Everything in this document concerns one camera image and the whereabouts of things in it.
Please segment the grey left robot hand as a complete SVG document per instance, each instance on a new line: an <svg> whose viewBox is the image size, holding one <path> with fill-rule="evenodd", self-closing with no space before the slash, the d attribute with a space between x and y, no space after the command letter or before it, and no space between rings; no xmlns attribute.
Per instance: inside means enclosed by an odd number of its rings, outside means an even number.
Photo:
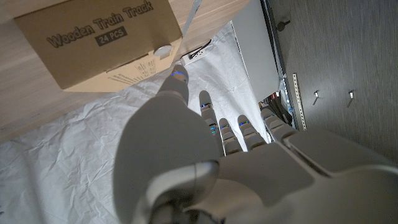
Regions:
<svg viewBox="0 0 398 224"><path fill-rule="evenodd" d="M238 117L242 148L207 92L187 106L174 66L127 122L114 162L122 223L396 223L397 166L324 130L298 131L261 113L272 142Z"/></svg>

